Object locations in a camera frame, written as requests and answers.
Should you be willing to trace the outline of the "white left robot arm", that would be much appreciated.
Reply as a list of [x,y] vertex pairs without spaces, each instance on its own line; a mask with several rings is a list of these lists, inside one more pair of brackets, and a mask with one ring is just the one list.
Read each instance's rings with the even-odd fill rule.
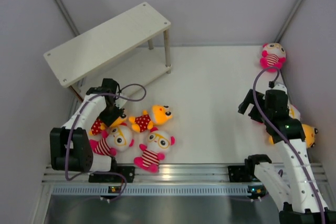
[[102,85],[90,88],[79,109],[61,127],[50,132],[50,159],[54,170],[65,172],[66,180],[72,180],[69,172],[80,174],[100,172],[108,182],[117,179],[119,170],[115,159],[95,154],[89,143],[89,131],[97,126],[98,133],[111,126],[123,110],[115,104],[119,97],[119,84],[113,79],[103,79]]

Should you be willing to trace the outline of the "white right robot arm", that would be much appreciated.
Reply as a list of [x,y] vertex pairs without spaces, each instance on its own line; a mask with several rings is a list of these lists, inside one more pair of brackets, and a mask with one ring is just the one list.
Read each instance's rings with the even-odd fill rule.
[[306,135],[301,122],[290,116],[287,89],[275,83],[262,94],[250,89],[238,112],[263,123],[279,152],[287,179],[276,171],[266,154],[245,159],[245,174],[265,186],[279,211],[280,223],[335,223],[335,211],[324,200],[308,158]]

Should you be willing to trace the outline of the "pink striped plush corner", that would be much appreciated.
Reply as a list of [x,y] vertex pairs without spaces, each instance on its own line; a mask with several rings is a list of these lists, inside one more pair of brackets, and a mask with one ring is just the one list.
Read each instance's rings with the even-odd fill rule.
[[261,51],[260,65],[263,69],[276,67],[281,69],[286,62],[287,53],[279,43],[266,43]]

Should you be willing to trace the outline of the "pink striped plush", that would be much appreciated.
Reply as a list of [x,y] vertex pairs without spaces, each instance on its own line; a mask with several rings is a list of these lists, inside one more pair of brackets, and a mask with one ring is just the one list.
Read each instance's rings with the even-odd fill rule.
[[301,121],[301,114],[298,111],[298,109],[290,103],[288,104],[288,108],[289,108],[289,116],[293,119]]
[[145,144],[139,145],[142,154],[134,158],[134,164],[150,173],[157,173],[160,162],[165,160],[167,153],[175,144],[175,137],[154,127],[150,130],[145,140]]
[[116,156],[134,145],[133,133],[127,124],[122,123],[113,127],[107,137],[99,141],[89,140],[94,153],[106,156]]

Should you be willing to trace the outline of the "yellow plush toy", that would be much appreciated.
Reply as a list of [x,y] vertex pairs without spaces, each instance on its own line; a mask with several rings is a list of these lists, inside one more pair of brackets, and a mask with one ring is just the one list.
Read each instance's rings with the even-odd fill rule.
[[130,116],[129,122],[135,132],[142,133],[153,129],[155,126],[163,125],[172,118],[173,114],[168,105],[156,104],[149,111],[143,110],[140,116]]
[[[279,129],[282,135],[286,137],[287,140],[291,141],[294,139],[300,139],[305,142],[306,148],[311,148],[315,146],[316,135],[318,134],[318,129],[307,124],[302,123],[286,123],[282,125]],[[271,128],[266,127],[266,132],[269,134],[268,141],[270,144],[275,144],[284,141],[284,139]]]

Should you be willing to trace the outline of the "yellow plush red dotted shirt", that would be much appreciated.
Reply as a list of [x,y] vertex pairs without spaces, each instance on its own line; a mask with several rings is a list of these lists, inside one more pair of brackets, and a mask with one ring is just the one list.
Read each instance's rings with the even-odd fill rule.
[[92,136],[101,134],[103,138],[106,138],[111,128],[116,127],[118,125],[126,125],[125,122],[126,120],[127,115],[122,114],[110,126],[106,126],[99,118],[97,118],[89,131],[89,135]]

